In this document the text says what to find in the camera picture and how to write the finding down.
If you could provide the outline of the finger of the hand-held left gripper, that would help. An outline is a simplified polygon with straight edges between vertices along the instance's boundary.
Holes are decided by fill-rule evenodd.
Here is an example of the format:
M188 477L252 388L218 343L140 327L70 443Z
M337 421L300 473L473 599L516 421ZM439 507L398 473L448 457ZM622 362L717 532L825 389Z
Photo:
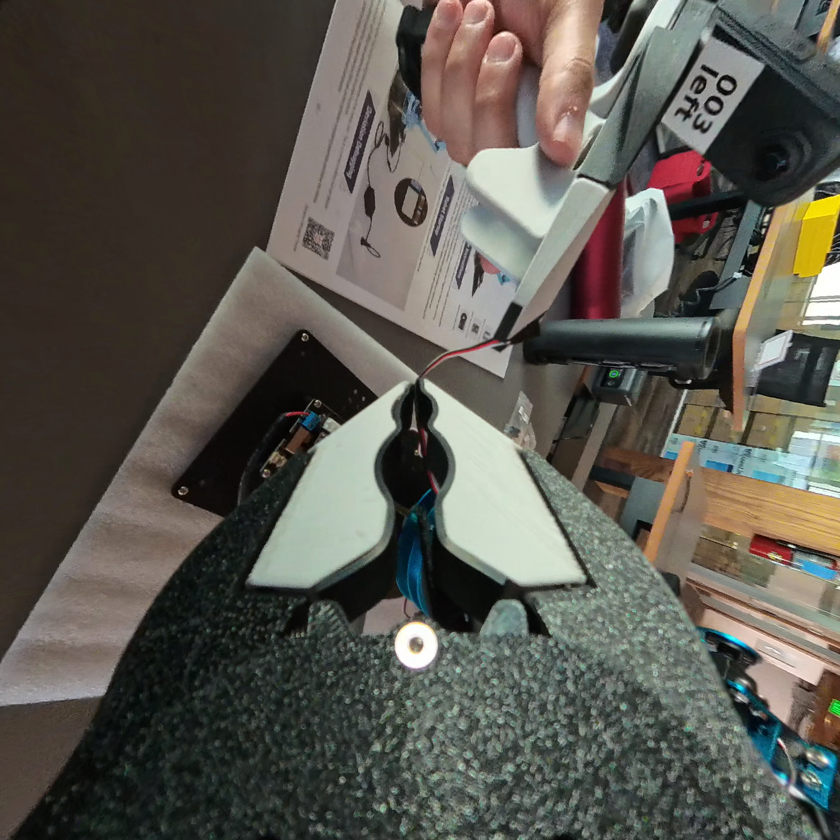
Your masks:
M524 234L510 236L511 242L496 256L496 268L519 284L497 326L497 341L514 344L534 333L535 324L561 294L617 192L616 186L576 177L537 245L528 245Z

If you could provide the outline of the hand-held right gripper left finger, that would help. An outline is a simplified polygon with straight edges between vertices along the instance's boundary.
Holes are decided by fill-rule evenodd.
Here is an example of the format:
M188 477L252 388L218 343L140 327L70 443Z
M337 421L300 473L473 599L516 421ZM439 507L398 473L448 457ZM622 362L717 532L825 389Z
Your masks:
M248 575L256 589L394 589L398 540L421 498L415 381L316 444Z

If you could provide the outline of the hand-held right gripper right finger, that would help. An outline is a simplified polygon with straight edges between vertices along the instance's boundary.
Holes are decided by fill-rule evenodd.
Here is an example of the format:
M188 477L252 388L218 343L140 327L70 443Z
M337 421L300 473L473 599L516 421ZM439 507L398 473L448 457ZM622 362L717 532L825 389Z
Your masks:
M417 382L417 423L437 489L435 532L450 554L500 585L586 582L519 445L429 381Z

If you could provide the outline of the grey desk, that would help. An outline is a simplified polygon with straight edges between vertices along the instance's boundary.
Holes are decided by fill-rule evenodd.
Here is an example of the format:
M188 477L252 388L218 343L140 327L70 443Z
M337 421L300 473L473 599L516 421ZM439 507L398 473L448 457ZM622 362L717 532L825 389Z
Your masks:
M10 2L2 5L2 646L94 511L142 421L201 350L222 294L231 341L211 335L189 378L236 402L285 343L290 296L247 281L235 326L223 280L267 231L291 57L326 5ZM433 671L328 638L323 664L279 658L292 608L250 593L280 512L261 490L215 528L140 624L91 737L24 820L32 838L562 837L519 810L545 777L534 743L455 711Z

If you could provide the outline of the person's left hand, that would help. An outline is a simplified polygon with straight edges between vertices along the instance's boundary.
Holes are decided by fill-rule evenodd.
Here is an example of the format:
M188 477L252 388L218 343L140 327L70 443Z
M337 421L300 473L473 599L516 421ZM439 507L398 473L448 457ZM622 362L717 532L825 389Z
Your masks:
M535 128L542 151L572 167L583 144L603 1L439 1L422 54L423 117L449 158L518 147L523 65L541 70Z

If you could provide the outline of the red metal tube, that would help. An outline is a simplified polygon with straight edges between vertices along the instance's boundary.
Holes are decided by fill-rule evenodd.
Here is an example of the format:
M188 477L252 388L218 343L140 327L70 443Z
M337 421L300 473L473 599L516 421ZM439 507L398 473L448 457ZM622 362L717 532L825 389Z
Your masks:
M626 182L622 181L574 266L570 277L570 317L574 320L621 316L626 200Z

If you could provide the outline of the white plastic bag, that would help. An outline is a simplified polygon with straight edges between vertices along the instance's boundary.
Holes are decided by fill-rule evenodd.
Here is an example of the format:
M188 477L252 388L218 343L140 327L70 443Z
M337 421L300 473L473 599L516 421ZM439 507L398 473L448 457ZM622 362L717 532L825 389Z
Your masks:
M622 319L635 319L664 294L675 261L675 237L663 191L649 187L625 204Z

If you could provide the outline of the small clear parts bag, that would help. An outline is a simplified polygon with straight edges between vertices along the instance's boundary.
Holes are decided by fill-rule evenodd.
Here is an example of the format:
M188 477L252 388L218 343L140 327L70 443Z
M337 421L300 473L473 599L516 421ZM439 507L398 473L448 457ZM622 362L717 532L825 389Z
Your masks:
M524 392L520 392L502 433L520 448L535 451L537 441L531 420L532 403Z

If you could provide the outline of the dark grey pole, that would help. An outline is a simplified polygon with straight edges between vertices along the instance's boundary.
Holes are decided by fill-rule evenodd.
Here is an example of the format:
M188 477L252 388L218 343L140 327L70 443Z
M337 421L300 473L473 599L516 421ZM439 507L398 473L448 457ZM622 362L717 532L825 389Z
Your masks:
M522 355L534 365L636 369L692 383L717 369L724 333L714 317L564 320L542 325L524 341Z

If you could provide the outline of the red bag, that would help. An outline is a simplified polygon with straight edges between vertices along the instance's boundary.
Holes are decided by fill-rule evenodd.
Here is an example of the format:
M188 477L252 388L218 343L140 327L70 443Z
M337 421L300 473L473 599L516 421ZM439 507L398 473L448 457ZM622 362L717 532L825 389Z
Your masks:
M648 186L665 195L668 207L711 195L711 164L694 150L675 152L654 166ZM676 245L709 233L718 213L705 212L671 223Z

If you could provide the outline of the yellow bin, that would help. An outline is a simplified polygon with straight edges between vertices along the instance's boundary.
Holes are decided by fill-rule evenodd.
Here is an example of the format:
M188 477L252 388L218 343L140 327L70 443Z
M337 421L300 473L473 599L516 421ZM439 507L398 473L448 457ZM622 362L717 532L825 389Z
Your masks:
M809 203L801 221L793 275L816 277L822 272L833 246L838 216L839 195Z

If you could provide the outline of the white foam sheet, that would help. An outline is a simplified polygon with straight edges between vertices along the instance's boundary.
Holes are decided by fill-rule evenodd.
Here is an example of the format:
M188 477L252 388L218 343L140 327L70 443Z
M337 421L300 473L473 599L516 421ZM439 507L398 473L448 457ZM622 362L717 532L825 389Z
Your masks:
M1 665L1 705L102 697L154 598L219 517L175 480L299 330L375 396L411 370L254 248Z

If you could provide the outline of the open instruction manual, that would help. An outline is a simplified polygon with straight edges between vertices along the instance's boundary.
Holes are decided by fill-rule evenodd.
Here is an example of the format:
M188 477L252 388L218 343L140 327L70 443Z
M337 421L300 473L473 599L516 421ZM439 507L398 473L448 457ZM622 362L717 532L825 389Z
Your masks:
M267 251L451 351L494 337L519 282L463 236L477 202L400 75L403 9L336 2Z

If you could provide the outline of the white blue cardboard box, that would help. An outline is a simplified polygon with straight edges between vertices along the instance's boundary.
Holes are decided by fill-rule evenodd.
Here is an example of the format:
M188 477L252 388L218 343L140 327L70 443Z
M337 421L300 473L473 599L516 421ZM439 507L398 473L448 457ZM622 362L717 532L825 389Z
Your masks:
M795 432L787 448L723 443L672 434L661 456L675 460L681 446L692 443L701 466L778 486L838 495L839 438L835 434Z

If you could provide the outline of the black box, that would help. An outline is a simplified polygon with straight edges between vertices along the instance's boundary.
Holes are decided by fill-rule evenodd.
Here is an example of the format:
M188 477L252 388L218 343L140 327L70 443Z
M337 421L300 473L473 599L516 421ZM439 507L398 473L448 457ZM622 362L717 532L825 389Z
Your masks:
M784 360L762 371L757 395L824 408L838 352L838 340L794 333Z

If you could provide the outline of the black base plate with board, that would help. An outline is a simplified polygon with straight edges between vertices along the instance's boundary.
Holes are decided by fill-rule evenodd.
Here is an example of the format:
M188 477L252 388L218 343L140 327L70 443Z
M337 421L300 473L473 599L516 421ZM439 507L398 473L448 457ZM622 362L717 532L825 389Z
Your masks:
M177 501L226 517L299 454L376 399L318 341L299 330L171 486Z

